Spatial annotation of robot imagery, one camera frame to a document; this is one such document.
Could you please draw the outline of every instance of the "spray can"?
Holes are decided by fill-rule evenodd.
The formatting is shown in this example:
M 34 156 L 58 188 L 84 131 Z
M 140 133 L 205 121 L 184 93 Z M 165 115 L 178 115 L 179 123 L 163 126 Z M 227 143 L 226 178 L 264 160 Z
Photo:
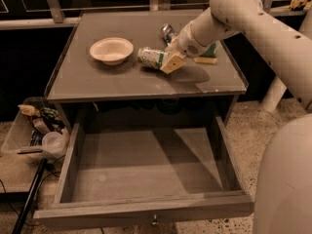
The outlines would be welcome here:
M 163 39 L 165 40 L 167 46 L 169 46 L 171 42 L 173 41 L 173 39 L 176 38 L 176 33 L 175 33 L 174 28 L 168 23 L 165 23 L 161 27 L 160 33 Z

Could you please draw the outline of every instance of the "speckled floor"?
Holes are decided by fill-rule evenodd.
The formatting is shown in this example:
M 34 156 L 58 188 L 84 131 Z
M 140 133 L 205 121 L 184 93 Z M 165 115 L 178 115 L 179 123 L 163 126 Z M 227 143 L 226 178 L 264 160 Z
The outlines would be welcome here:
M 257 172 L 262 157 L 262 153 L 270 138 L 277 130 L 306 112 L 292 98 L 283 99 L 278 108 L 273 113 L 264 111 L 258 101 L 237 103 L 227 125 L 227 132 L 231 141 L 231 146 L 239 168 L 242 171 L 248 189 L 255 193 Z M 3 143 L 6 133 L 12 123 L 0 123 L 0 146 Z M 27 190 L 32 181 L 36 167 L 31 167 L 24 163 L 16 155 L 0 153 L 0 179 L 4 182 L 7 191 Z M 50 176 L 40 189 L 38 207 L 44 208 L 53 202 L 54 193 L 58 184 L 58 178 Z M 0 233 L 12 233 L 17 219 L 9 206 L 0 205 Z M 27 222 L 31 225 L 24 226 L 22 233 L 102 233 L 99 229 L 54 232 L 45 226 L 31 220 L 29 216 Z M 105 234 L 143 234 L 143 233 L 164 233 L 164 234 L 192 234 L 192 233 L 226 233 L 243 234 L 253 232 L 253 215 L 242 218 L 231 219 L 208 219 L 204 221 L 178 222 L 172 224 L 161 224 L 157 228 L 149 226 L 134 226 L 129 228 L 105 228 Z

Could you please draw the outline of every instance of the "white bowl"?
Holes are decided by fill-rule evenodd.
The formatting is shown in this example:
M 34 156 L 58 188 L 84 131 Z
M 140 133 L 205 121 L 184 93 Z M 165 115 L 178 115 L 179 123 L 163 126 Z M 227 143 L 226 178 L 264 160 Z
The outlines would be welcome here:
M 128 40 L 111 37 L 96 42 L 90 49 L 90 55 L 106 65 L 117 65 L 123 62 L 133 50 L 134 45 Z

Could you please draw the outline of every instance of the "open drawer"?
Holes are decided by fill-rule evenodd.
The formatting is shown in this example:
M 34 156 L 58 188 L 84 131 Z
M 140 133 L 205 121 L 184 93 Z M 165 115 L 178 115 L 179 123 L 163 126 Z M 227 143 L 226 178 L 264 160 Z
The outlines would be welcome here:
M 81 111 L 55 201 L 34 218 L 66 230 L 250 215 L 215 109 Z

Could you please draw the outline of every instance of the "drawer handle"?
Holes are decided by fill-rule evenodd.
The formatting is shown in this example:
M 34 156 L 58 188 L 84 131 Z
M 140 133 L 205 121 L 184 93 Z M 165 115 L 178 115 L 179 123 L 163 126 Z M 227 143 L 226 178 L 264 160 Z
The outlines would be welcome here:
M 154 217 L 153 217 L 153 221 L 151 222 L 151 226 L 153 226 L 153 227 L 156 227 L 156 226 L 158 226 L 160 223 L 159 223 L 159 221 L 157 220 L 157 215 L 155 214 L 154 215 Z

